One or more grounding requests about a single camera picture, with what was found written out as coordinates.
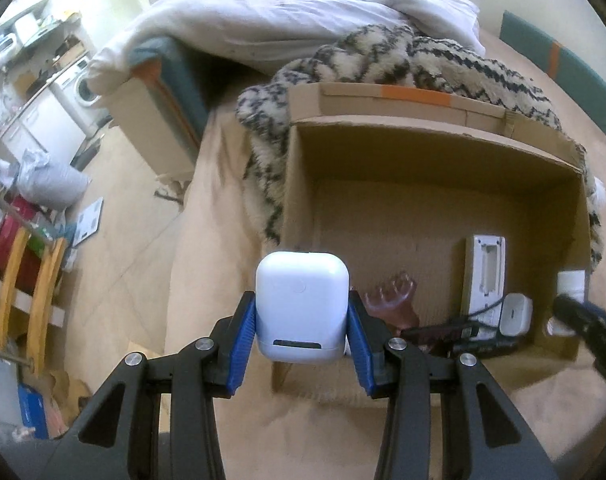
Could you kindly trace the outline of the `pink translucent massage comb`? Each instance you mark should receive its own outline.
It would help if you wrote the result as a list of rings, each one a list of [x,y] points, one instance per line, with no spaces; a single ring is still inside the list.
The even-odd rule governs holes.
[[[366,290],[363,303],[371,316],[380,318],[393,333],[400,333],[420,325],[413,306],[416,290],[416,281],[401,271]]]

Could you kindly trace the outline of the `white rectangular device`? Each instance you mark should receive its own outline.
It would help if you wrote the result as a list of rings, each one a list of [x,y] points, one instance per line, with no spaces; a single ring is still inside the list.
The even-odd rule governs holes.
[[[466,240],[460,312],[497,328],[506,281],[507,244],[503,236],[471,235]]]

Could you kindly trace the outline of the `brown cardboard box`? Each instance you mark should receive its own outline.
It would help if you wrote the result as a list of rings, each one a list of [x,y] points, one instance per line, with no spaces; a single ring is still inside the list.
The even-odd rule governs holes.
[[[501,236],[504,286],[533,318],[489,370],[512,391],[576,359],[575,339],[546,330],[559,273],[591,264],[573,140],[499,106],[382,84],[301,84],[287,112],[281,249],[338,256],[361,292],[407,272],[427,325],[461,308],[467,241]]]

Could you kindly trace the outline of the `white bottle red label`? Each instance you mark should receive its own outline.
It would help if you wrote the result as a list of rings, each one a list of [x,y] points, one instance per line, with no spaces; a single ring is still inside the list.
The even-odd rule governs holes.
[[[574,337],[576,335],[565,320],[572,313],[569,307],[576,307],[586,299],[587,276],[585,270],[560,271],[557,277],[557,297],[554,305],[561,307],[560,318],[551,315],[546,325],[546,332],[551,337]]]

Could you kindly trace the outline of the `white washing machine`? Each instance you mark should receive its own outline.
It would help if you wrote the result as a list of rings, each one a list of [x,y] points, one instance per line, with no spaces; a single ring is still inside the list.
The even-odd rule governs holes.
[[[50,85],[56,96],[72,119],[91,138],[110,120],[105,107],[100,107],[97,94],[88,87],[86,76],[90,56],[84,54],[61,70]]]

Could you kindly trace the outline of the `white earbuds case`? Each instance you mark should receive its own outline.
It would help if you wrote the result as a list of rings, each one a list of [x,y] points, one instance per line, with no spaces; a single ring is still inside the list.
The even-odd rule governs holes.
[[[327,252],[271,252],[255,272],[256,338],[273,362],[344,356],[350,273]]]

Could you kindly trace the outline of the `teal bed headboard cushion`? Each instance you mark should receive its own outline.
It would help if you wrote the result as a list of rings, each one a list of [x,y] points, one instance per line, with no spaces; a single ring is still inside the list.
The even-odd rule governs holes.
[[[210,110],[247,66],[198,51],[170,36],[143,41],[126,55],[130,74],[143,81],[162,114],[188,144],[200,143]]]

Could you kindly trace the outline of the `blue box on floor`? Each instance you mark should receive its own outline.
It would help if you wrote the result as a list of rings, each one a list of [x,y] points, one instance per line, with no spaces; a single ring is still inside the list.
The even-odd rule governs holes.
[[[34,437],[40,440],[49,438],[43,396],[34,388],[18,385],[18,398],[23,426],[33,429]]]

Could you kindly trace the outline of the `white duvet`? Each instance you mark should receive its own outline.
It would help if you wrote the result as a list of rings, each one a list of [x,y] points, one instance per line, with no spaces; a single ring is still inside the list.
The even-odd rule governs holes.
[[[470,0],[159,0],[92,58],[87,80],[99,96],[112,93],[130,76],[134,48],[161,36],[263,74],[367,25],[410,24],[484,54],[479,13]]]

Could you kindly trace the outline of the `white plastic bag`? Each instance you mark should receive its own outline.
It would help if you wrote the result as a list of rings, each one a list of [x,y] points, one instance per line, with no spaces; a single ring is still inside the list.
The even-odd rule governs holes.
[[[63,211],[78,202],[90,178],[43,151],[26,150],[19,164],[16,187],[28,202]]]

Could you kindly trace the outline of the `white floor scale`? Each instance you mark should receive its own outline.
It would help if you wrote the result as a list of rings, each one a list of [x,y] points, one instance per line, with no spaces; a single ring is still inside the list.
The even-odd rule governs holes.
[[[99,197],[80,212],[76,219],[73,247],[78,247],[98,231],[100,218],[102,218],[102,206],[104,206],[104,199]]]

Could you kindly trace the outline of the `black and cream knit blanket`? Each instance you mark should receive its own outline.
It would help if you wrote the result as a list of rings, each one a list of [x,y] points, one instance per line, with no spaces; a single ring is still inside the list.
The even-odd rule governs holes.
[[[235,115],[251,145],[243,200],[266,249],[280,243],[290,132],[288,91],[317,82],[391,84],[455,94],[498,105],[554,130],[562,128],[545,92],[495,58],[484,58],[452,39],[425,36],[409,25],[358,28],[307,58],[287,63],[270,81],[238,96]]]

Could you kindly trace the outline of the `white power adapter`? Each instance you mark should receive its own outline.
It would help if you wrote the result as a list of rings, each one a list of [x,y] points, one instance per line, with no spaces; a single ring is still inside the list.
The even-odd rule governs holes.
[[[531,326],[533,301],[519,292],[510,292],[504,296],[498,330],[501,336],[520,337]]]

